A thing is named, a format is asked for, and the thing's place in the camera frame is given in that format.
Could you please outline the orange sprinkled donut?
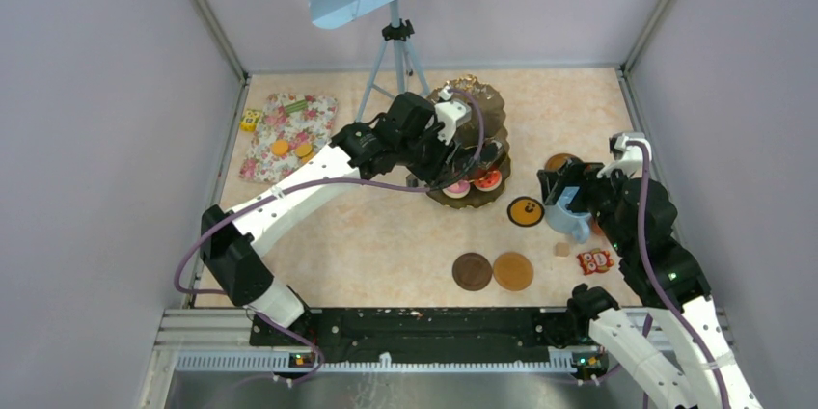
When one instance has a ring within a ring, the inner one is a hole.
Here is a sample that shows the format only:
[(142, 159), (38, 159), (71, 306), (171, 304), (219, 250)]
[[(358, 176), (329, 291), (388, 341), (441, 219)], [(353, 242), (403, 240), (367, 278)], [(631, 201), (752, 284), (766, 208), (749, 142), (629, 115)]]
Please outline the orange sprinkled donut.
[(473, 181), (473, 186), (481, 192), (492, 192), (503, 182), (503, 174), (499, 169), (487, 172), (483, 177)]

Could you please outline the pink frosted donut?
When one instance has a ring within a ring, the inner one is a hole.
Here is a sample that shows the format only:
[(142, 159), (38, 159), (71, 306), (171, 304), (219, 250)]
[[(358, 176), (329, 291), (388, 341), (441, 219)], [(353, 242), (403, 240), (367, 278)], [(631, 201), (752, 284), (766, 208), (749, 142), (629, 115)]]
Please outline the pink frosted donut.
[(462, 199), (471, 191), (471, 183), (467, 180), (459, 180), (456, 183), (445, 187), (442, 192), (451, 199)]

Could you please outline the green layered cake slice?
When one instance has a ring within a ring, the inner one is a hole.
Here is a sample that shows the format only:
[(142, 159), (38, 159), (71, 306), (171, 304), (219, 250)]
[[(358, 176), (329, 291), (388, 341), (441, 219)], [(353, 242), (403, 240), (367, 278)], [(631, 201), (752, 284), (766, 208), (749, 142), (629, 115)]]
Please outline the green layered cake slice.
[(309, 106), (309, 101), (305, 98), (284, 99), (282, 101), (284, 111), (287, 115), (292, 115), (296, 112), (304, 111)]

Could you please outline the black metal tongs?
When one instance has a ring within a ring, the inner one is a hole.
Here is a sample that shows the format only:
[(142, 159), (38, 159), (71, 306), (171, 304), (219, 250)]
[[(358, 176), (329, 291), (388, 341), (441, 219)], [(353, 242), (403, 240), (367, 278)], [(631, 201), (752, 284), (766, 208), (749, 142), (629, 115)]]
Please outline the black metal tongs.
[(449, 170), (441, 180), (443, 189), (459, 180), (467, 180), (473, 186), (473, 181), (483, 177), (487, 172), (499, 169), (507, 157), (506, 147), (499, 141), (486, 141), (478, 157), (474, 157), (477, 148), (459, 151), (449, 165)]

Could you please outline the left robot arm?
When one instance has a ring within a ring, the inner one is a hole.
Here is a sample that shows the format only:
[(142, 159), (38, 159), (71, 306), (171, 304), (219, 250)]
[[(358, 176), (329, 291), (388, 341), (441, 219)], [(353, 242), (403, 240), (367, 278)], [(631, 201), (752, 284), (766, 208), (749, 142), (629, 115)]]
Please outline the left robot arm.
[(420, 193), (460, 180), (481, 154), (463, 150), (455, 138), (471, 119), (482, 138), (482, 111), (462, 90), (445, 87), (435, 103), (400, 94), (386, 112), (344, 126), (307, 164), (250, 201), (208, 209), (194, 250), (233, 305), (265, 316), (278, 338), (297, 344), (309, 333), (307, 306), (263, 257), (319, 208), (354, 188), (378, 186), (376, 176), (396, 166), (422, 182)]

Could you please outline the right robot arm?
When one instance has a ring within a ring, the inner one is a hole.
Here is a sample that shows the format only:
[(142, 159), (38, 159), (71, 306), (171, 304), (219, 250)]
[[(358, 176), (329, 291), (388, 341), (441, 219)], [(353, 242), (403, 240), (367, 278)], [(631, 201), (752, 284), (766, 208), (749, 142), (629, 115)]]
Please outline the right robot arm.
[(538, 171), (545, 207), (589, 214), (619, 257), (626, 285), (668, 340), (669, 359), (602, 287), (576, 286), (568, 336), (610, 352), (660, 408), (758, 408), (719, 323), (711, 287), (694, 255), (672, 235), (677, 209), (668, 191), (637, 171), (605, 171), (568, 159)]

